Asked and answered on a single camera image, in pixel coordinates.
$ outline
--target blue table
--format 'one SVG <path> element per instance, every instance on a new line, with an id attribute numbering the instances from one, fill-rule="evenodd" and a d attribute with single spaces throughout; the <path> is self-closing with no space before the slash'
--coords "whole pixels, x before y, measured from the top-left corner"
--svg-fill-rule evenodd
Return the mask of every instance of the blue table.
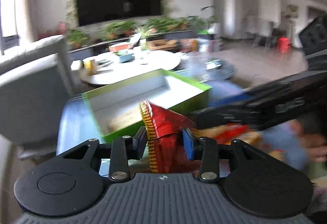
<path id="1" fill-rule="evenodd" d="M 210 90 L 208 106 L 219 106 L 246 98 L 242 89 L 229 81 L 208 84 L 213 87 Z M 97 138 L 100 143 L 105 143 L 89 109 L 79 95 L 71 99 L 64 108 L 58 134 L 57 155 L 90 138 Z M 286 162 L 296 169 L 302 169 L 307 163 L 305 151 L 299 146 L 298 140 L 286 123 L 263 131 L 263 143 L 270 144 L 274 149 L 285 150 Z M 107 174 L 108 164 L 102 163 L 100 175 Z"/>

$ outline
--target red stool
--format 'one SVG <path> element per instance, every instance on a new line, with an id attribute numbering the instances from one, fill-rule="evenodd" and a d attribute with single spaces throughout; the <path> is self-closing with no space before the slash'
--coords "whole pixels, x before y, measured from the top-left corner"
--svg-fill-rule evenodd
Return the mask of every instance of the red stool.
<path id="1" fill-rule="evenodd" d="M 287 53 L 291 50 L 291 43 L 288 38 L 280 37 L 277 43 L 277 50 L 280 50 L 282 53 Z"/>

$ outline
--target black circular cover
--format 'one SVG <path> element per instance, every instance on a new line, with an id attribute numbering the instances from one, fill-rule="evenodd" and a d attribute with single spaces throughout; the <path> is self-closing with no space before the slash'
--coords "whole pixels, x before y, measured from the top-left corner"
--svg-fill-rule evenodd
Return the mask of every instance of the black circular cover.
<path id="1" fill-rule="evenodd" d="M 103 189 L 101 176 L 89 165 L 80 160 L 53 159 L 21 176 L 14 193 L 24 212 L 60 217 L 89 208 Z"/>
<path id="2" fill-rule="evenodd" d="M 308 207 L 313 196 L 310 180 L 284 164 L 248 160 L 224 183 L 229 200 L 240 209 L 265 218 L 286 218 Z"/>

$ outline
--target human hand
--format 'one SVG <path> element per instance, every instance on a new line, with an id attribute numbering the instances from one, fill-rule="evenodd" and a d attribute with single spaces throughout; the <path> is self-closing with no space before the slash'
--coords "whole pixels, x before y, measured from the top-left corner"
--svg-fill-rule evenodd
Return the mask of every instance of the human hand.
<path id="1" fill-rule="evenodd" d="M 300 140 L 300 145 L 306 150 L 310 161 L 325 162 L 327 160 L 326 137 L 320 134 L 304 134 L 303 126 L 297 120 L 292 120 L 290 127 Z"/>

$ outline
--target coffee table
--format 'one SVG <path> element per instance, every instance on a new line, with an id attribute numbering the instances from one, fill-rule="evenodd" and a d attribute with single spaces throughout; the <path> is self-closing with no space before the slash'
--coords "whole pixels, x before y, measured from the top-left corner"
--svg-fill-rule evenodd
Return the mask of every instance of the coffee table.
<path id="1" fill-rule="evenodd" d="M 136 59 L 130 62 L 114 62 L 102 68 L 95 75 L 88 75 L 83 68 L 80 71 L 80 78 L 91 85 L 103 86 L 157 69 L 173 70 L 180 63 L 180 57 L 178 55 L 166 50 L 155 50 L 144 54 L 143 57 L 143 59 Z"/>

